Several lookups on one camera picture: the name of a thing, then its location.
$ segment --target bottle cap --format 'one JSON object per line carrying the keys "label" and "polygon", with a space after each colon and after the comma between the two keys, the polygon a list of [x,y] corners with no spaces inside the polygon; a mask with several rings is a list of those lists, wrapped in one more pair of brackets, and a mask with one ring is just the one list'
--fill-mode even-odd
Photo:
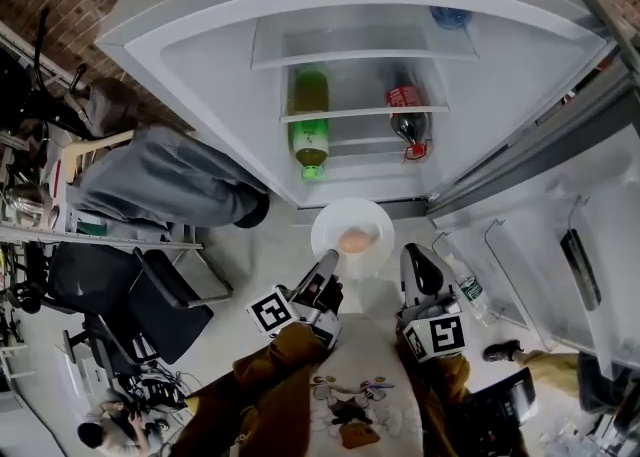
{"label": "bottle cap", "polygon": [[413,144],[409,146],[404,152],[405,160],[420,160],[427,156],[426,144]]}
{"label": "bottle cap", "polygon": [[324,167],[317,165],[308,165],[302,168],[302,179],[303,180],[314,180],[320,176],[324,172]]}

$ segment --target cable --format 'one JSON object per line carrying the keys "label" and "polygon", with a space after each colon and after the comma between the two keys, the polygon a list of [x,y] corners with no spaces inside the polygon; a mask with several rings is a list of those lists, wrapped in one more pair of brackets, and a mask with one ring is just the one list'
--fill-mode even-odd
{"label": "cable", "polygon": [[181,377],[181,376],[183,376],[183,375],[188,375],[189,377],[191,377],[194,381],[196,381],[196,382],[198,383],[198,386],[200,386],[201,388],[203,387],[203,386],[202,386],[202,383],[198,380],[198,378],[197,378],[195,375],[191,374],[191,373],[187,373],[187,372],[177,372],[177,373],[176,373],[176,379],[178,379],[178,380],[179,380],[179,379],[180,379],[180,377]]}

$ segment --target refrigerator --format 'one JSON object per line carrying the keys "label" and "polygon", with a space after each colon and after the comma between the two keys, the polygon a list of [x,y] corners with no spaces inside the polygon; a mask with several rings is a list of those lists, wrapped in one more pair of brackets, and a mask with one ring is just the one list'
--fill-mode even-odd
{"label": "refrigerator", "polygon": [[[449,30],[432,6],[472,16]],[[455,249],[496,314],[549,349],[597,354],[611,375],[640,363],[630,34],[602,0],[119,0],[97,45],[300,220],[350,196],[426,217],[434,249]],[[397,62],[418,108],[386,106]],[[292,79],[310,63],[327,72],[329,111],[292,116]],[[403,159],[389,124],[401,110],[431,114],[426,160]],[[289,131],[310,118],[329,120],[314,181]]]}

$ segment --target chair armrest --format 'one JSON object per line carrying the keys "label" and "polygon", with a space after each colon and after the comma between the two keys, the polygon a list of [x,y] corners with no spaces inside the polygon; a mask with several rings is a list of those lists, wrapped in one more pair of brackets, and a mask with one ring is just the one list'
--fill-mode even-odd
{"label": "chair armrest", "polygon": [[69,331],[67,331],[66,329],[62,331],[62,339],[64,341],[64,350],[67,353],[67,356],[69,357],[69,361],[71,361],[71,364],[74,364],[74,365],[77,364],[76,354],[73,351],[73,347],[82,343],[88,337],[89,337],[89,334],[87,333],[87,331],[82,331],[81,333],[76,334],[73,337],[69,336]]}
{"label": "chair armrest", "polygon": [[109,353],[107,352],[107,347],[105,347],[104,342],[100,338],[95,339],[95,345],[98,349],[98,354],[100,355],[100,361],[102,363],[102,368],[107,374],[107,379],[112,381],[116,378],[116,374],[113,373],[113,366],[111,365],[111,359],[109,359]]}
{"label": "chair armrest", "polygon": [[60,313],[64,313],[65,315],[73,315],[74,313],[82,313],[77,309],[73,309],[72,307],[64,304],[63,302],[52,299],[51,297],[41,297],[40,303],[49,308],[59,311]]}
{"label": "chair armrest", "polygon": [[162,281],[162,278],[158,276],[158,274],[153,269],[153,267],[149,265],[147,260],[144,259],[144,255],[142,254],[142,251],[140,251],[139,248],[136,247],[133,250],[133,254],[136,258],[138,258],[138,261],[140,261],[140,264],[142,265],[142,270],[147,275],[147,277],[149,278],[153,286],[156,287],[156,289],[160,292],[162,297],[164,297],[164,300],[167,301],[172,308],[176,308],[176,309],[189,308],[188,303],[178,299],[175,295],[173,295],[173,293],[171,293],[167,289],[167,287],[164,285],[164,282]]}
{"label": "chair armrest", "polygon": [[122,354],[122,357],[129,365],[140,366],[145,364],[148,361],[152,361],[160,357],[157,352],[155,354],[147,356],[147,358],[145,359],[139,358],[138,356],[132,356],[131,354],[129,354],[129,352],[127,352],[127,349],[124,347],[124,345],[122,345],[120,340],[116,338],[116,335],[113,334],[113,331],[111,331],[107,323],[104,321],[104,318],[102,317],[102,315],[98,315],[98,320],[100,320],[100,323],[102,324],[102,327],[104,328],[105,332],[109,335],[109,338],[111,338],[111,341],[115,343],[116,347],[118,347],[118,351],[120,352],[120,354]]}

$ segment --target white floor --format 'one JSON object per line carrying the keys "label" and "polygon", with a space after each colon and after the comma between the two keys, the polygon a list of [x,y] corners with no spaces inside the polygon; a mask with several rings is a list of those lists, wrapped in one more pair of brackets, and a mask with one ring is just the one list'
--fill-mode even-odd
{"label": "white floor", "polygon": [[[269,216],[253,230],[233,226],[217,228],[200,235],[207,244],[207,254],[218,265],[235,289],[234,298],[214,307],[215,316],[191,349],[171,368],[193,374],[206,384],[228,372],[231,363],[266,345],[269,340],[260,335],[245,305],[266,293],[274,284],[293,287],[315,262],[309,244],[310,227],[291,225],[292,208],[275,200]],[[379,273],[382,281],[361,285],[355,292],[345,284],[344,312],[365,311],[387,328],[400,306],[399,253],[408,242],[429,245],[432,230],[423,220],[404,220],[395,223],[396,245],[391,259]],[[32,367],[37,375],[20,379],[19,386],[36,412],[49,425],[68,457],[92,455],[75,434],[83,405],[74,400],[66,377],[64,359],[56,346],[62,345],[62,330],[71,334],[79,331],[80,317],[62,315],[43,309],[37,315],[22,314],[21,329],[30,345],[26,362],[20,367]],[[517,371],[514,363],[484,363],[482,349],[493,342],[519,338],[526,350],[537,348],[536,340],[525,330],[498,321],[484,328],[473,321],[468,331],[466,356],[471,362],[469,387],[482,389]],[[580,413],[577,401],[563,393],[537,385],[539,414],[523,427],[531,455],[543,455],[540,443],[545,434],[554,436],[566,421],[580,426],[588,417]]]}

